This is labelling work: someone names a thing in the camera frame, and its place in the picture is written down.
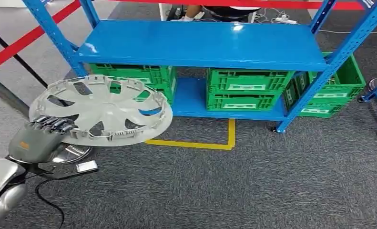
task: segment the blue metal shelf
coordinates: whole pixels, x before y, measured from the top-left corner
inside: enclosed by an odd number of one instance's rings
[[[283,133],[313,96],[377,26],[377,0],[331,55],[323,58],[315,34],[336,0],[323,0],[310,25],[179,21],[100,20],[92,0],[79,0],[93,31],[80,47],[68,41],[37,0],[23,0],[79,77],[84,62],[319,72],[286,112],[282,100],[271,112],[209,112],[201,80],[178,83],[174,113],[180,116],[280,121]]]
[[[179,78],[173,102],[173,115],[202,118],[240,118],[284,121],[286,109],[280,98],[273,109],[264,111],[207,111],[205,79]]]
[[[305,71],[328,67],[310,28],[288,24],[102,20],[76,56],[80,62],[96,63]]]

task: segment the person's leg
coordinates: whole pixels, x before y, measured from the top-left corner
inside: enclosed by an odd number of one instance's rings
[[[194,17],[197,16],[199,12],[201,12],[201,9],[202,9],[202,6],[189,5],[187,8],[187,13],[185,13],[185,17],[189,19],[194,19]]]

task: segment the power strip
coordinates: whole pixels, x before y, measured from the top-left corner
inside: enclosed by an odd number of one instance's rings
[[[282,15],[280,18],[276,18],[275,21],[295,25],[297,21],[289,20],[286,15]]]

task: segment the orange label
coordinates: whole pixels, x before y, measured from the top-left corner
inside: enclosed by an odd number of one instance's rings
[[[25,142],[20,142],[20,146],[22,148],[24,148],[24,149],[29,149],[30,148],[30,146],[27,143],[25,143]]]

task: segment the wheel cover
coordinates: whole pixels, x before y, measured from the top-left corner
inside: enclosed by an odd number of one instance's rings
[[[110,85],[119,85],[119,94]],[[83,93],[76,86],[87,88]],[[146,99],[137,97],[145,92]],[[52,98],[71,102],[61,106]],[[144,142],[163,133],[170,125],[173,112],[166,97],[137,80],[114,80],[104,75],[89,75],[57,81],[38,96],[30,106],[29,118],[40,115],[68,117],[78,115],[78,128],[70,131],[63,142],[83,146],[125,146]],[[127,127],[129,120],[135,124]],[[104,129],[94,135],[91,128],[102,122]]]

